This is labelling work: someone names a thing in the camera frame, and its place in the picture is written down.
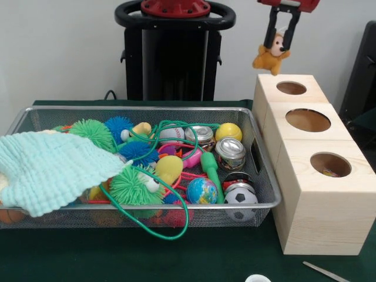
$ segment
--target orange teddy bear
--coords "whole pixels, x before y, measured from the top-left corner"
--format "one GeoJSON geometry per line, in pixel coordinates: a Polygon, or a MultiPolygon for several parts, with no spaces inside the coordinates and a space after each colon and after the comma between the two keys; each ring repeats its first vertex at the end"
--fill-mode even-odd
{"type": "Polygon", "coordinates": [[[272,75],[278,75],[282,60],[290,55],[291,52],[285,51],[283,48],[283,36],[277,33],[270,49],[267,49],[264,45],[258,47],[258,56],[252,65],[255,69],[267,69],[270,70],[272,75]]]}

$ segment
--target dark green table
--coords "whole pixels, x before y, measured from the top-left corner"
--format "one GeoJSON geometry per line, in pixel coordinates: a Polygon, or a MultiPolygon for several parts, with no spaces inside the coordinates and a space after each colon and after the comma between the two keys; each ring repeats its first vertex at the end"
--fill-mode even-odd
{"type": "MultiPolygon", "coordinates": [[[[179,102],[55,102],[39,105],[164,105],[179,102]]],[[[185,103],[251,106],[251,101],[185,103]]],[[[177,230],[160,230],[167,233],[177,230]]],[[[141,229],[1,230],[3,281],[238,281],[254,273],[277,281],[332,281],[303,260],[350,281],[376,281],[376,228],[358,257],[284,256],[271,214],[259,228],[188,229],[162,241],[141,229]]]]}

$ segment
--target gray wall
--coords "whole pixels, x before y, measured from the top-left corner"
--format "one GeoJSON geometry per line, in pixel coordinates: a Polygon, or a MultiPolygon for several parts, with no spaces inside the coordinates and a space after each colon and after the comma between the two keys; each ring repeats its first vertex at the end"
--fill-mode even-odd
{"type": "MultiPolygon", "coordinates": [[[[108,89],[126,98],[123,28],[113,20],[123,1],[0,0],[0,134],[35,99],[101,99],[108,89]]],[[[251,63],[270,8],[256,0],[219,2],[236,11],[237,24],[222,32],[215,99],[251,99],[260,72],[251,63]]],[[[282,73],[313,74],[338,109],[375,11],[374,0],[321,0],[313,14],[302,14],[282,73]]],[[[286,23],[282,16],[278,26],[286,23]]]]}

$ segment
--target metal tray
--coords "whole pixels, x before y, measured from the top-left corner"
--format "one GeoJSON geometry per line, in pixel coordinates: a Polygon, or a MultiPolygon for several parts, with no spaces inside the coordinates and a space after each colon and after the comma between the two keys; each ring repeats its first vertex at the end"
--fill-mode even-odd
{"type": "MultiPolygon", "coordinates": [[[[156,107],[104,107],[104,106],[33,106],[24,109],[15,119],[7,134],[40,131],[58,125],[71,125],[82,119],[107,121],[114,116],[127,116],[134,124],[161,120],[182,120],[190,123],[237,124],[243,132],[242,143],[247,150],[247,161],[243,171],[250,174],[259,200],[257,204],[190,204],[191,227],[259,226],[269,210],[281,200],[274,172],[271,168],[259,129],[252,113],[246,108],[156,108],[156,107]],[[247,221],[235,221],[249,213],[254,216],[247,221]]],[[[190,172],[201,173],[197,166],[190,172]]],[[[224,180],[227,172],[219,169],[219,178],[224,180]]],[[[149,227],[179,227],[184,223],[184,213],[177,205],[123,206],[124,209],[154,210],[155,216],[142,220],[149,227]]],[[[77,204],[45,214],[42,217],[26,216],[22,221],[6,224],[0,228],[84,228],[84,227],[134,227],[132,221],[112,205],[77,204]]]]}

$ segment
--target wooden box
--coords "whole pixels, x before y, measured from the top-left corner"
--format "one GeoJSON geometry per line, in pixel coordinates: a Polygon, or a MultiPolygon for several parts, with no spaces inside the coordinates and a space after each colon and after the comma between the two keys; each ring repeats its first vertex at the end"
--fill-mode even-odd
{"type": "Polygon", "coordinates": [[[312,75],[258,75],[252,112],[263,132],[270,102],[328,103],[312,75]]]}
{"type": "Polygon", "coordinates": [[[283,140],[352,140],[329,103],[274,103],[267,106],[263,138],[273,168],[283,140]]]}
{"type": "Polygon", "coordinates": [[[284,254],[359,254],[376,216],[376,175],[353,141],[283,140],[276,176],[284,254]]]}

